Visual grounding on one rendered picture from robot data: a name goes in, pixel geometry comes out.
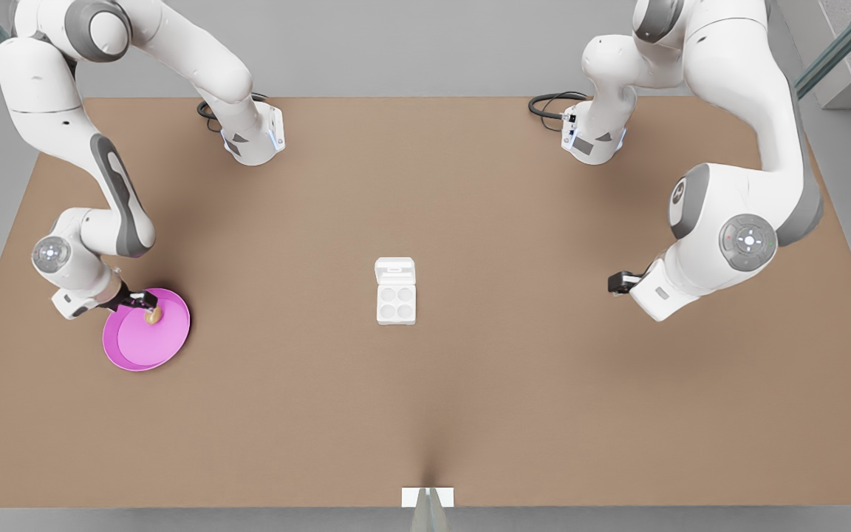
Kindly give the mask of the white egg box lid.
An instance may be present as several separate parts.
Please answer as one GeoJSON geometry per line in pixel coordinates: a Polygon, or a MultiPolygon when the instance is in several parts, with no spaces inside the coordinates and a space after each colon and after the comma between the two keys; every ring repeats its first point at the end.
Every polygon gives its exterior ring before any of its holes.
{"type": "Polygon", "coordinates": [[[416,284],[416,269],[411,257],[378,257],[375,262],[376,283],[379,286],[416,284]]]}

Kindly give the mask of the white egg box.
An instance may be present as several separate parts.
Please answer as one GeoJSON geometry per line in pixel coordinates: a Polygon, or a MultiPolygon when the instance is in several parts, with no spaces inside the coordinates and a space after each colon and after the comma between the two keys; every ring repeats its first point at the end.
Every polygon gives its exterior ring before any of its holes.
{"type": "Polygon", "coordinates": [[[379,285],[376,293],[378,324],[416,323],[416,286],[379,285]]]}

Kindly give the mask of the pink round plate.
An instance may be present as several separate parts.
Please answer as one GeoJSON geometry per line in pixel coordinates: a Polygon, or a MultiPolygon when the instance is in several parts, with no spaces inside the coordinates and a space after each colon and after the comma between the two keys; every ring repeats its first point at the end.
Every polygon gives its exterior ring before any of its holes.
{"type": "Polygon", "coordinates": [[[128,371],[146,371],[162,366],[183,347],[190,327],[189,309],[178,293],[162,287],[149,290],[158,299],[162,317],[146,323],[145,310],[120,306],[112,311],[103,329],[103,349],[108,359],[128,371]]]}

